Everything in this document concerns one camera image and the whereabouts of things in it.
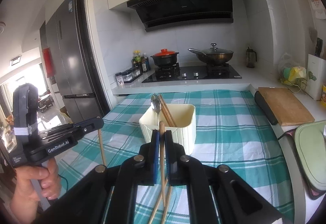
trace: hand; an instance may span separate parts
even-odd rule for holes
[[[37,202],[40,198],[30,180],[42,180],[41,194],[43,197],[47,197],[49,200],[58,198],[61,191],[58,166],[55,159],[52,158],[48,161],[47,169],[22,166],[16,169],[16,173],[17,184],[10,208],[21,223],[31,223],[36,217]]]

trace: cutting board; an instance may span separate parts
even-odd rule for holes
[[[313,123],[307,108],[285,88],[258,88],[281,126]]]

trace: range hood vent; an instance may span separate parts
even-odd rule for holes
[[[147,32],[198,23],[232,23],[232,0],[129,0]]]

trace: tablecloth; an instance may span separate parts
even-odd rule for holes
[[[196,107],[197,137],[191,156],[203,164],[226,164],[289,220],[294,219],[290,175],[281,147],[249,91],[208,90],[162,94],[166,103]],[[138,154],[145,143],[139,118],[150,106],[151,94],[132,94],[108,113],[102,129],[108,167]],[[60,160],[59,173],[69,187],[101,164],[97,133],[86,135]],[[146,224],[161,190],[139,186],[134,223]],[[62,181],[62,194],[66,183]],[[162,202],[153,223],[160,223]],[[173,187],[166,223],[189,223],[186,187]]]

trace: refrigerator door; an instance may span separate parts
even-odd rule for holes
[[[65,104],[66,110],[74,123],[82,122],[84,119],[81,116],[79,108],[75,99],[62,99]]]
[[[75,99],[75,101],[84,120],[101,117],[96,98],[82,98]]]
[[[76,0],[65,0],[56,11],[59,47],[71,93],[62,96],[93,93],[80,48],[76,23]]]
[[[68,83],[65,68],[63,67],[63,62],[61,58],[59,40],[57,33],[57,19],[56,13],[49,19],[48,23],[45,25],[46,39],[48,42],[48,47],[50,48],[52,57],[52,66],[54,69],[54,77],[57,82],[58,89],[61,94],[72,94],[71,88]]]

